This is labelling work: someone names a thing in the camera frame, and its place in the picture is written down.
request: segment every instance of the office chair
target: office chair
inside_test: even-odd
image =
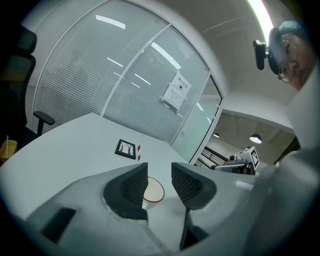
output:
[[[39,118],[37,133],[26,127],[25,99],[28,82],[36,66],[36,59],[31,55],[36,44],[37,35],[20,26],[15,53],[0,74],[0,143],[9,136],[10,140],[17,141],[18,150],[42,134],[44,123],[50,126],[55,123],[51,116],[35,111],[33,115]]]

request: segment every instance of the person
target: person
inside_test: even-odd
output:
[[[272,28],[268,51],[273,73],[300,91],[317,61],[304,25],[297,21],[285,21],[281,26]]]

